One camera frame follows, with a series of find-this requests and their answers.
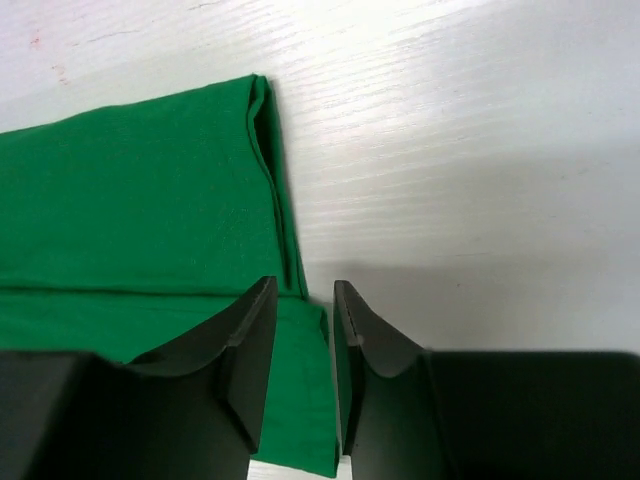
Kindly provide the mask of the green t shirt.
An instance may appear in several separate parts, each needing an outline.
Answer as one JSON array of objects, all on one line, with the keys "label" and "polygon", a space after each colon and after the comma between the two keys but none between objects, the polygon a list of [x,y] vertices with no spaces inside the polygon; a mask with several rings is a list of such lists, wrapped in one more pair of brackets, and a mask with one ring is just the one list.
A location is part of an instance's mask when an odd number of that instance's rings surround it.
[{"label": "green t shirt", "polygon": [[327,314],[308,291],[275,94],[249,75],[1,137],[1,345],[128,362],[273,276],[257,459],[334,477]]}]

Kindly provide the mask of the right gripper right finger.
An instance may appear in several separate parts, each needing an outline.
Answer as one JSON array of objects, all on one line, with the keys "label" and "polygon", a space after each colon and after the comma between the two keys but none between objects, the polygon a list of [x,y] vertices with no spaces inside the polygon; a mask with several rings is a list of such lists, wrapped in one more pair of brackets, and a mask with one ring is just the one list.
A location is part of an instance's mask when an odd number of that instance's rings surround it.
[{"label": "right gripper right finger", "polygon": [[344,454],[356,479],[635,479],[639,358],[424,348],[334,285]]}]

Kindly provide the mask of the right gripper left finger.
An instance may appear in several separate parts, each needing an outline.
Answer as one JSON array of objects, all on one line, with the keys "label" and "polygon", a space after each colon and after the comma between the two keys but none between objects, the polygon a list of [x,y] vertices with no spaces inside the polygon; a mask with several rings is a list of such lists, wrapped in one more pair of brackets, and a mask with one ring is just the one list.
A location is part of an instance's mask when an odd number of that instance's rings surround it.
[{"label": "right gripper left finger", "polygon": [[5,479],[243,479],[257,451],[277,320],[273,277],[129,363],[1,355]]}]

